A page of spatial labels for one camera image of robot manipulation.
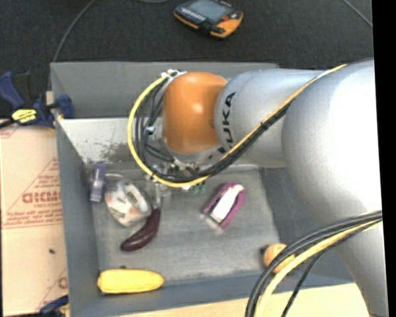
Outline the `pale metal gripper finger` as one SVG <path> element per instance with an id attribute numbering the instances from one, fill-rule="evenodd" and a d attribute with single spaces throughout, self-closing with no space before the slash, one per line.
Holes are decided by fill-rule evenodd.
<path id="1" fill-rule="evenodd" d="M 161 207 L 168 207 L 171 203 L 171 190 L 168 186 L 158 184 L 159 203 Z"/>
<path id="2" fill-rule="evenodd" d="M 149 197 L 151 204 L 159 203 L 159 197 L 157 194 L 157 182 L 154 179 L 147 180 L 147 196 Z"/>

